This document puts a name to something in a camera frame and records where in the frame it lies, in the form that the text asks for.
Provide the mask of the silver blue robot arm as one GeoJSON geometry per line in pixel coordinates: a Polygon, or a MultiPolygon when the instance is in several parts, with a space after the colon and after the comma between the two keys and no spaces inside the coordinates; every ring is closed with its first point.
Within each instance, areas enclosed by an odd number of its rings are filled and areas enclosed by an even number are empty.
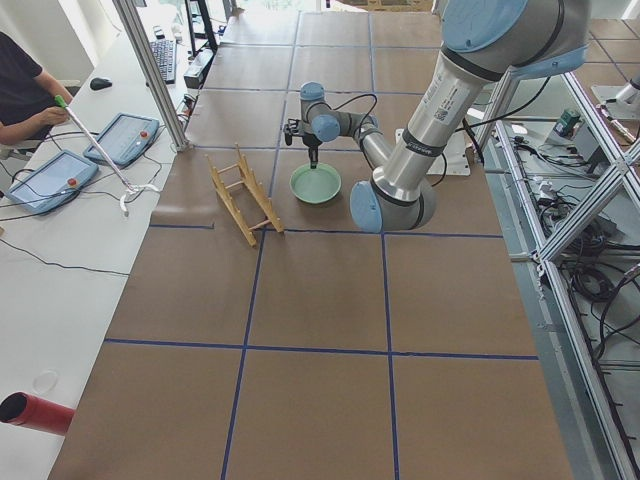
{"type": "Polygon", "coordinates": [[[588,1],[450,1],[432,81],[396,144],[370,115],[329,107],[317,82],[300,91],[301,116],[284,127],[285,141],[302,138],[311,161],[317,148],[351,137],[373,168],[354,185],[350,212],[363,231],[412,230],[436,209],[426,174],[483,87],[512,72],[523,79],[570,72],[586,58],[588,1]]]}

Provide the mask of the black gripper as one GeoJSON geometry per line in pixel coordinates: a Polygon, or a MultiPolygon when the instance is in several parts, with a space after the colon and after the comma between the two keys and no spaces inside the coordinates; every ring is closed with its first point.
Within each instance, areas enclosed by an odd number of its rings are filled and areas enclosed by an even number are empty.
{"type": "Polygon", "coordinates": [[[318,165],[318,147],[320,141],[316,137],[306,137],[305,145],[308,147],[310,168],[316,169],[318,165]]]}

